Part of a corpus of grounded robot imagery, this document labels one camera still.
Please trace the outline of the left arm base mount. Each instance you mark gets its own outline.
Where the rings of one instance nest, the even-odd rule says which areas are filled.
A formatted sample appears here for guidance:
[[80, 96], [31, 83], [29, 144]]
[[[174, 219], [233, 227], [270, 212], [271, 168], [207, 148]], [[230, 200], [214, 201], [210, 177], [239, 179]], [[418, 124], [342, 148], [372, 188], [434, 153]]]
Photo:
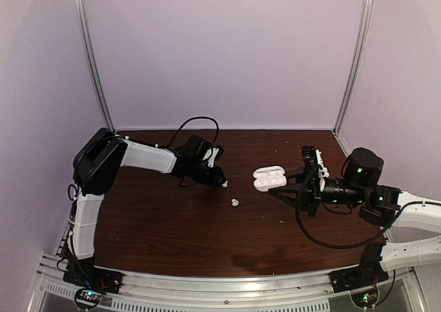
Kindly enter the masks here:
[[92, 275], [86, 277], [81, 271], [67, 268], [63, 281], [77, 287], [73, 300], [76, 306], [83, 310], [97, 308], [101, 303], [111, 300], [109, 294], [118, 294], [122, 284], [123, 274], [118, 271], [93, 269]]

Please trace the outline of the white earbud charging case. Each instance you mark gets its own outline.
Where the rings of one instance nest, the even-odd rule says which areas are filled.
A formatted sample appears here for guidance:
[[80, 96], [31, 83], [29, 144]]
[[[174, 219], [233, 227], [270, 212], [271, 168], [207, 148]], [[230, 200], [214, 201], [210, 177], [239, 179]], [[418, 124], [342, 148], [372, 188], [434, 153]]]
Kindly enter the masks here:
[[256, 169], [253, 173], [253, 178], [254, 187], [261, 192], [266, 192], [277, 187], [283, 187], [287, 184], [285, 170], [278, 165]]

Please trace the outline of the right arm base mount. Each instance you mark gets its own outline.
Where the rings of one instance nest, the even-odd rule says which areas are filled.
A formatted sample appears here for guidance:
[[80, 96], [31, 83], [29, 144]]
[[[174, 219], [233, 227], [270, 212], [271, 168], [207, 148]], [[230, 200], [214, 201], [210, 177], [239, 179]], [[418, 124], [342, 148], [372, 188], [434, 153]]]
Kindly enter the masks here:
[[378, 285], [387, 281], [389, 274], [381, 268], [356, 266], [332, 271], [329, 279], [334, 293], [348, 292], [352, 303], [366, 311], [380, 302]]

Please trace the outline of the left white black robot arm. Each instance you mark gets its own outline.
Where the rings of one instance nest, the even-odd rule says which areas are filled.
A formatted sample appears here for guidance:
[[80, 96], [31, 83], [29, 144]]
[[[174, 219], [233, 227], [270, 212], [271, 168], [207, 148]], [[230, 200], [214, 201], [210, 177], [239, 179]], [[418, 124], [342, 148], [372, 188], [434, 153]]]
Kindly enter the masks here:
[[78, 187], [74, 199], [74, 215], [68, 239], [68, 251], [76, 262], [73, 277], [84, 287], [99, 281], [99, 272], [84, 260], [94, 257], [94, 237], [99, 210], [105, 195], [111, 190], [120, 168], [133, 167], [190, 178], [210, 187], [228, 186], [228, 181], [216, 161], [223, 148], [191, 135], [183, 146], [148, 145], [121, 136], [106, 127], [99, 129], [78, 152], [73, 161], [73, 181]]

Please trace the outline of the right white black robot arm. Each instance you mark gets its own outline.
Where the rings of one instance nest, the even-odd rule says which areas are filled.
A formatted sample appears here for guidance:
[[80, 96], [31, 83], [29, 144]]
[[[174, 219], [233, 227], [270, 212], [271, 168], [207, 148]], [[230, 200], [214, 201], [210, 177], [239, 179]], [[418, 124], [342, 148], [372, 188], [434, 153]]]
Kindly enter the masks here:
[[[330, 178], [322, 153], [313, 146], [301, 149], [303, 167], [286, 174], [279, 170], [268, 180], [268, 193], [295, 210], [299, 229], [316, 245], [335, 250], [363, 247], [364, 257], [353, 270], [359, 285], [368, 285], [380, 273], [404, 267], [440, 262], [440, 201], [422, 198], [396, 187], [379, 184], [384, 161], [369, 149], [356, 148], [346, 157], [342, 176]], [[313, 237], [301, 220], [301, 212], [315, 216], [320, 205], [346, 205], [358, 209], [365, 222], [379, 227], [370, 238], [347, 245], [331, 244]], [[435, 233], [413, 242], [386, 242], [377, 239], [392, 227], [423, 229]]]

